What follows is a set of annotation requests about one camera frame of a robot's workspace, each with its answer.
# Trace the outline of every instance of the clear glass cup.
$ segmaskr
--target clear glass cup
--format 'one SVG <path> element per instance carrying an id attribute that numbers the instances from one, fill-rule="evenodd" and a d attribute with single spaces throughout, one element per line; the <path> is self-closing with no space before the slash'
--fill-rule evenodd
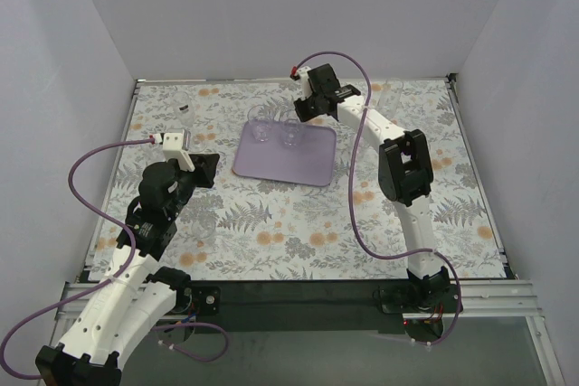
<path id="1" fill-rule="evenodd" d="M 247 113 L 247 120 L 252 129 L 253 137 L 258 142 L 270 139 L 273 127 L 273 115 L 266 106 L 253 106 Z"/>
<path id="2" fill-rule="evenodd" d="M 280 135 L 283 145 L 298 146 L 304 136 L 304 128 L 295 109 L 291 108 L 280 113 Z"/>
<path id="3" fill-rule="evenodd" d="M 396 115 L 400 105 L 400 97 L 404 90 L 404 82 L 400 79 L 390 79 L 382 84 L 375 109 L 386 119 L 391 120 Z"/>
<path id="4" fill-rule="evenodd" d="M 212 248 L 215 245 L 215 240 L 217 238 L 216 234 L 217 223 L 213 219 L 203 218 L 198 215 L 194 218 L 191 224 L 191 235 L 193 240 L 203 243 L 202 246 L 207 248 Z"/>
<path id="5" fill-rule="evenodd" d="M 171 97 L 171 107 L 182 127 L 191 129 L 195 123 L 195 114 L 189 94 L 179 90 Z"/>
<path id="6" fill-rule="evenodd" d="M 192 154 L 198 154 L 205 150 L 206 143 L 203 140 L 203 135 L 195 134 L 195 113 L 193 111 L 193 101 L 189 94 L 183 90 L 179 90 L 171 96 L 171 107 L 180 127 L 186 128 L 191 132 L 191 142 L 189 143 L 189 151 Z"/>

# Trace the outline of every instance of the cable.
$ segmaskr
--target cable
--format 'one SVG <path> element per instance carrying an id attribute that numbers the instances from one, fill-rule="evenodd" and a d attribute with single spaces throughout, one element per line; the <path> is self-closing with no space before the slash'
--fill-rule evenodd
<path id="1" fill-rule="evenodd" d="M 128 258 L 127 261 L 121 266 L 121 268 L 113 275 L 114 278 L 118 278 L 122 273 L 125 272 L 125 270 L 128 268 L 128 265 L 130 264 L 130 262 L 133 260 L 133 257 L 135 256 L 135 250 L 137 249 L 137 242 L 135 240 L 135 235 L 133 234 L 133 232 L 128 228 L 127 225 L 125 225 L 125 223 L 123 223 L 122 221 L 118 221 L 117 219 L 115 219 L 112 216 L 109 216 L 108 214 L 106 214 L 105 212 L 102 212 L 101 210 L 99 210 L 97 207 L 95 207 L 94 205 L 92 205 L 91 203 L 88 203 L 80 194 L 79 192 L 76 190 L 76 187 L 74 187 L 74 182 L 73 182 L 73 177 L 74 177 L 74 173 L 76 172 L 76 170 L 79 168 L 79 166 L 82 164 L 82 162 L 84 162 L 87 158 L 99 153 L 100 151 L 104 151 L 106 149 L 111 149 L 111 148 L 115 148 L 115 147 L 119 147 L 119 146 L 130 146 L 130 145 L 141 145 L 141 144 L 154 144 L 155 143 L 155 139 L 153 138 L 149 138 L 149 139 L 142 139 L 142 140 L 127 140 L 124 142 L 117 142 L 114 144 L 108 144 L 105 146 L 100 146 L 96 149 L 93 149 L 92 151 L 89 151 L 87 154 L 83 155 L 81 158 L 79 158 L 74 165 L 72 165 L 71 170 L 69 171 L 69 188 L 71 189 L 72 194 L 74 195 L 74 197 L 76 199 L 78 199 L 82 205 L 84 205 L 85 207 L 87 207 L 89 210 L 91 210 L 92 212 L 96 212 L 100 217 L 103 217 L 104 219 L 108 220 L 108 221 L 112 221 L 113 223 L 117 224 L 118 226 L 120 226 L 123 230 L 125 230 L 125 232 L 127 233 L 128 237 L 130 238 L 130 253 L 128 254 Z M 49 305 L 43 309 L 41 309 L 40 311 L 36 311 L 33 314 L 30 314 L 29 316 L 27 316 L 25 319 L 21 320 L 18 324 L 16 324 L 12 329 L 10 329 L 8 331 L 8 333 L 6 334 L 6 336 L 4 337 L 4 339 L 2 340 L 2 343 L 0 344 L 0 366 L 2 366 L 2 368 L 4 369 L 4 371 L 6 371 L 8 374 L 12 375 L 13 377 L 17 378 L 17 379 L 21 379 L 21 380 L 41 380 L 42 376 L 40 375 L 31 375 L 31 374 L 22 374 L 21 372 L 15 371 L 14 369 L 12 369 L 9 365 L 8 362 L 6 361 L 5 358 L 5 352 L 6 352 L 6 346 L 8 345 L 8 341 L 10 341 L 10 338 L 12 338 L 12 336 L 18 331 L 18 329 L 20 329 L 23 325 L 31 322 L 32 320 L 34 320 L 35 318 L 39 317 L 42 314 L 46 314 L 49 311 L 52 311 L 53 309 L 56 309 L 57 307 L 61 307 L 64 306 L 74 300 L 78 300 L 79 298 L 85 297 L 89 294 L 94 293 L 95 291 L 98 291 L 102 288 L 104 288 L 106 285 L 108 285 L 111 282 L 110 279 L 107 280 L 103 280 L 102 282 L 100 282 L 99 284 L 97 284 L 96 286 L 86 289 L 84 291 L 81 291 L 79 294 L 69 297 L 69 298 L 65 298 L 64 300 L 61 300 L 59 302 L 53 303 L 52 305 Z"/>
<path id="2" fill-rule="evenodd" d="M 223 338 L 225 339 L 225 345 L 223 346 L 223 349 L 216 354 L 215 356 L 209 356 L 209 357 L 205 357 L 205 356 L 199 356 L 197 354 L 193 354 L 188 352 L 187 350 L 179 347 L 178 345 L 174 345 L 174 344 L 168 344 L 165 341 L 161 340 L 161 342 L 166 345 L 167 347 L 169 347 L 169 349 L 171 350 L 175 350 L 178 353 L 184 354 L 185 356 L 190 357 L 191 359 L 195 359 L 198 362 L 213 362 L 216 361 L 217 359 L 219 359 L 221 356 L 223 356 L 225 353 L 227 353 L 227 350 L 229 349 L 229 342 L 231 340 L 231 337 L 229 336 L 229 334 L 227 332 L 225 332 L 224 329 L 222 329 L 219 325 L 212 325 L 210 323 L 185 323 L 185 324 L 177 324 L 177 325 L 157 325 L 155 327 L 153 327 L 151 330 L 154 331 L 160 331 L 160 330 L 166 330 L 166 329 L 174 329 L 177 327 L 206 327 L 208 329 L 214 329 L 214 330 L 218 330 L 219 332 L 221 332 L 221 334 L 223 335 Z"/>
<path id="3" fill-rule="evenodd" d="M 405 253 L 400 253 L 398 255 L 378 255 L 377 253 L 374 253 L 373 251 L 371 251 L 366 246 L 364 241 L 362 240 L 362 236 L 360 235 L 360 231 L 358 230 L 357 223 L 356 223 L 356 216 L 354 213 L 354 168 L 356 166 L 356 152 L 358 150 L 358 145 L 360 144 L 360 138 L 362 137 L 362 130 L 364 129 L 364 123 L 365 123 L 365 118 L 366 118 L 366 115 L 368 112 L 368 106 L 370 104 L 370 100 L 372 99 L 372 83 L 370 83 L 370 78 L 368 77 L 368 74 L 365 72 L 364 68 L 362 68 L 362 65 L 360 65 L 351 56 L 348 56 L 347 54 L 342 53 L 342 52 L 328 51 L 328 52 L 317 52 L 314 54 L 310 54 L 306 59 L 304 59 L 296 67 L 294 67 L 294 70 L 297 70 L 299 67 L 301 67 L 304 63 L 306 63 L 310 59 L 321 56 L 321 55 L 326 55 L 326 54 L 332 54 L 332 55 L 336 55 L 336 56 L 339 56 L 342 58 L 346 58 L 349 61 L 351 61 L 352 63 L 354 63 L 354 65 L 357 66 L 357 68 L 360 70 L 360 72 L 364 76 L 366 86 L 368 87 L 368 93 L 367 93 L 367 96 L 365 98 L 365 103 L 364 103 L 365 107 L 364 107 L 364 110 L 362 112 L 362 118 L 360 119 L 360 127 L 358 128 L 358 131 L 356 133 L 356 141 L 354 142 L 354 149 L 352 150 L 352 158 L 350 160 L 350 174 L 348 176 L 348 181 L 347 181 L 347 202 L 348 202 L 348 208 L 350 211 L 350 221 L 352 222 L 352 230 L 354 231 L 354 235 L 356 236 L 356 240 L 357 240 L 358 244 L 360 245 L 360 247 L 362 248 L 362 250 L 373 258 L 376 258 L 376 259 L 402 259 L 402 258 L 410 257 L 411 255 L 414 255 L 416 253 L 431 253 L 433 255 L 436 255 L 440 259 L 442 259 L 442 261 L 444 261 L 444 263 L 449 267 L 449 270 L 451 271 L 451 274 L 454 277 L 454 281 L 456 283 L 457 296 L 458 296 L 457 297 L 456 312 L 454 314 L 454 317 L 452 318 L 452 323 L 449 326 L 446 333 L 444 333 L 440 338 L 436 339 L 435 341 L 433 341 L 431 343 L 419 343 L 419 344 L 423 344 L 423 345 L 440 344 L 444 340 L 446 340 L 446 338 L 448 338 L 448 336 L 451 334 L 452 330 L 454 330 L 454 327 L 456 326 L 456 323 L 459 319 L 460 307 L 462 305 L 462 293 L 460 292 L 459 276 L 458 276 L 456 270 L 454 269 L 454 267 L 452 266 L 451 262 L 449 261 L 449 259 L 446 258 L 444 255 L 442 255 L 440 252 L 435 251 L 434 249 L 415 249 L 415 250 L 409 250 Z"/>

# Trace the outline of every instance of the floral tablecloth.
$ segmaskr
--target floral tablecloth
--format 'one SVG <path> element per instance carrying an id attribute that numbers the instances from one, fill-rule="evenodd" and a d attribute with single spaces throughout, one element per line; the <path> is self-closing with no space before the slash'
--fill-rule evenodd
<path id="1" fill-rule="evenodd" d="M 365 84 L 354 82 L 365 92 Z M 376 94 L 383 83 L 373 84 Z M 331 185 L 304 185 L 242 178 L 233 159 L 248 109 L 265 104 L 290 108 L 299 88 L 292 82 L 230 82 L 159 85 L 145 83 L 131 119 L 128 139 L 181 127 L 171 107 L 178 91 L 191 98 L 195 135 L 205 152 L 221 155 L 215 187 L 198 189 L 177 222 L 178 232 L 162 265 L 180 268 L 192 279 L 349 279 L 405 278 L 405 260 L 381 261 L 357 245 L 347 212 L 347 174 L 353 131 L 330 117 L 314 119 L 337 132 L 337 157 Z M 497 243 L 474 176 L 451 100 L 443 80 L 406 81 L 394 122 L 421 129 L 430 141 L 434 183 L 431 214 L 439 250 L 462 278 L 502 278 Z M 157 148 L 125 148 L 107 212 L 124 219 L 138 194 L 146 165 L 162 159 Z M 356 163 L 354 199 L 361 232 L 375 252 L 405 250 L 393 205 L 377 182 L 377 154 L 362 152 Z M 215 235 L 200 239 L 194 220 L 215 225 Z M 105 222 L 95 246 L 89 279 L 102 276 L 119 228 Z"/>

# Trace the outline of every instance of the white backdrop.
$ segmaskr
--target white backdrop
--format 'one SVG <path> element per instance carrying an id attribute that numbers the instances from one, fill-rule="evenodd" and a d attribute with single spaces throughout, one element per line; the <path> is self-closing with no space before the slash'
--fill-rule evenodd
<path id="1" fill-rule="evenodd" d="M 134 78 L 230 79 L 287 76 L 319 50 L 375 77 L 456 72 L 498 0 L 93 1 Z"/>
<path id="2" fill-rule="evenodd" d="M 508 258 L 579 384 L 579 3 L 500 0 L 460 71 L 460 109 Z"/>
<path id="3" fill-rule="evenodd" d="M 90 0 L 0 0 L 0 335 L 61 298 L 80 271 L 96 217 L 69 193 L 74 160 L 119 139 L 134 86 Z M 78 174 L 100 203 L 113 155 Z M 15 368 L 35 374 L 54 313 L 8 344 Z M 22 385 L 0 370 L 0 384 Z"/>

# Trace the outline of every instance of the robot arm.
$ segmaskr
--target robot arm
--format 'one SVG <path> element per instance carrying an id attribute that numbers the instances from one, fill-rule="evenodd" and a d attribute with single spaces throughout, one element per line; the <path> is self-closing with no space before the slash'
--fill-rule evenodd
<path id="1" fill-rule="evenodd" d="M 365 99 L 352 85 L 342 87 L 328 64 L 313 70 L 300 68 L 291 77 L 299 80 L 302 88 L 303 96 L 294 102 L 301 121 L 326 114 L 355 131 L 359 129 Z M 428 200 L 432 164 L 424 134 L 420 130 L 408 132 L 368 108 L 362 137 L 378 153 L 378 182 L 384 195 L 394 202 L 407 249 L 436 249 Z M 432 287 L 433 280 L 442 281 L 441 290 L 450 284 L 444 264 L 430 253 L 409 257 L 408 275 L 426 287 Z"/>
<path id="2" fill-rule="evenodd" d="M 139 196 L 128 206 L 125 223 L 137 241 L 125 272 L 114 278 L 131 251 L 122 231 L 103 280 L 112 282 L 92 294 L 81 315 L 56 348 L 44 346 L 36 365 L 47 384 L 117 386 L 120 370 L 138 343 L 167 312 L 190 300 L 183 271 L 158 267 L 176 234 L 176 217 L 197 187 L 214 185 L 219 155 L 189 155 L 189 134 L 171 130 L 154 135 L 163 144 L 166 162 L 148 166 L 138 186 Z M 138 288 L 145 292 L 131 305 Z"/>

